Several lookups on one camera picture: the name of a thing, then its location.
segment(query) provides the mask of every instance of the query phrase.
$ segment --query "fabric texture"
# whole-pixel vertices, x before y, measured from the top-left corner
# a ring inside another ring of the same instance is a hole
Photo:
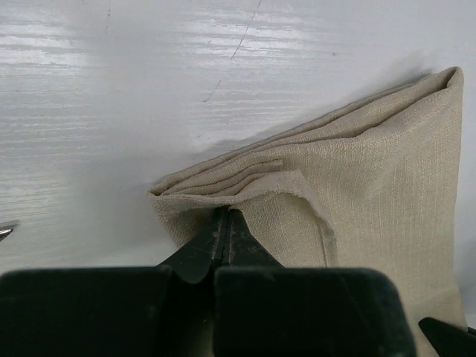
[[[368,267],[418,321],[466,325],[453,274],[463,72],[449,68],[186,170],[148,194],[178,245],[214,208],[241,210],[287,267]]]

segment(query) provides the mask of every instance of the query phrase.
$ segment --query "white surface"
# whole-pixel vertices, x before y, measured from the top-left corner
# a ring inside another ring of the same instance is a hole
[[[152,265],[165,174],[423,74],[466,74],[457,276],[476,314],[473,1],[0,0],[0,271]]]

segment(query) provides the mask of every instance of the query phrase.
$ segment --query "metal tip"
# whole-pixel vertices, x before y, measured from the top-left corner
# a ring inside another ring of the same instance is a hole
[[[0,224],[0,242],[12,234],[18,222],[7,222]]]

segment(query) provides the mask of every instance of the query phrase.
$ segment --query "beige cloth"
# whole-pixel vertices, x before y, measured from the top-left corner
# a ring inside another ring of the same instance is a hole
[[[417,326],[465,326],[453,275],[463,72],[449,68],[163,178],[149,197],[179,245],[212,210],[243,212],[283,265],[369,267]]]

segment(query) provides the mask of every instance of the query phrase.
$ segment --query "folded fabric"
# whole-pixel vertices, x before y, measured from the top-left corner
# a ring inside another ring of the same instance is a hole
[[[214,208],[241,210],[287,267],[368,267],[418,321],[466,325],[453,275],[463,72],[449,68],[186,170],[148,194],[178,245]]]

